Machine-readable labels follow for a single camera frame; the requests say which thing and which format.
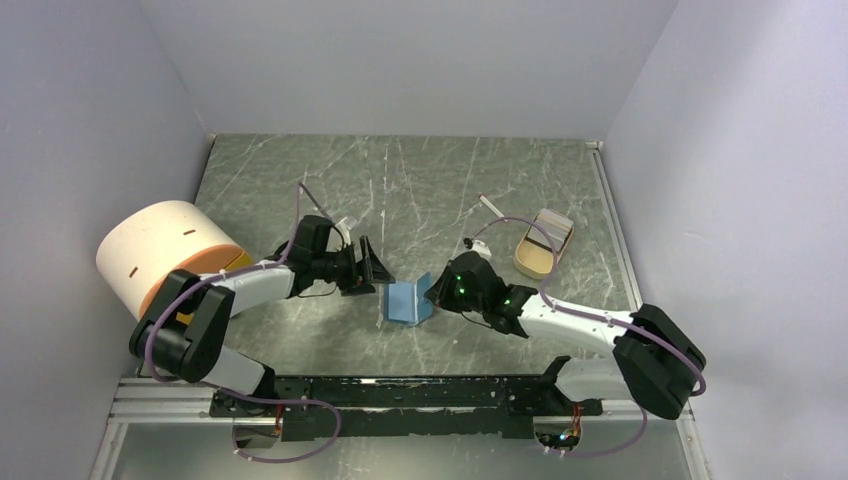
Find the blue card holder wallet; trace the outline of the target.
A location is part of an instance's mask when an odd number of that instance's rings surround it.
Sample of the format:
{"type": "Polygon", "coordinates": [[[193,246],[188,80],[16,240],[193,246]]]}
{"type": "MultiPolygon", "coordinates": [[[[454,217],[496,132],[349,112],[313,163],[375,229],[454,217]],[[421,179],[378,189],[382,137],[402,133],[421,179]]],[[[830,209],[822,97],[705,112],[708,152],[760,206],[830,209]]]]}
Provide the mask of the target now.
{"type": "Polygon", "coordinates": [[[415,282],[388,284],[383,293],[383,320],[410,327],[428,320],[434,313],[434,305],[424,294],[432,284],[430,272],[415,282]]]}

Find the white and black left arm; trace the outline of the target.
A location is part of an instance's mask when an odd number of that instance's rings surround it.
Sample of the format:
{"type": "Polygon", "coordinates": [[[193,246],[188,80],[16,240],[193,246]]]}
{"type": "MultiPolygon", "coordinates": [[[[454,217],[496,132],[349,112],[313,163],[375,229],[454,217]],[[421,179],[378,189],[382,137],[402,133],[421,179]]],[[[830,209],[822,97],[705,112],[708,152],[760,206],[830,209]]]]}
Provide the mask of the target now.
{"type": "Polygon", "coordinates": [[[249,414],[268,413],[278,396],[276,374],[225,347],[228,325],[235,315],[296,297],[317,280],[344,296],[370,294],[393,282],[367,236],[330,249],[331,236],[340,232],[327,218],[307,215],[289,241],[252,265],[216,274],[170,272],[133,331],[130,352],[154,375],[215,385],[237,393],[249,414]]]}

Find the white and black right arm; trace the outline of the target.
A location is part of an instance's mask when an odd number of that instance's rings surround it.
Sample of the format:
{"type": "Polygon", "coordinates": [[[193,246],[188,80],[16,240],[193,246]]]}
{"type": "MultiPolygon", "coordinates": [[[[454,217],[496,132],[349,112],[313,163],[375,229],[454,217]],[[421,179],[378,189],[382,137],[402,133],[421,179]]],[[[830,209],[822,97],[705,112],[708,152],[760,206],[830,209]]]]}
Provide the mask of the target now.
{"type": "Polygon", "coordinates": [[[706,390],[705,356],[655,305],[628,312],[557,300],[506,283],[472,251],[449,261],[424,296],[445,311],[478,313],[502,334],[561,340],[591,353],[555,368],[555,377],[541,385],[540,402],[550,413],[565,413],[583,400],[632,400],[676,420],[688,400],[706,390]]]}

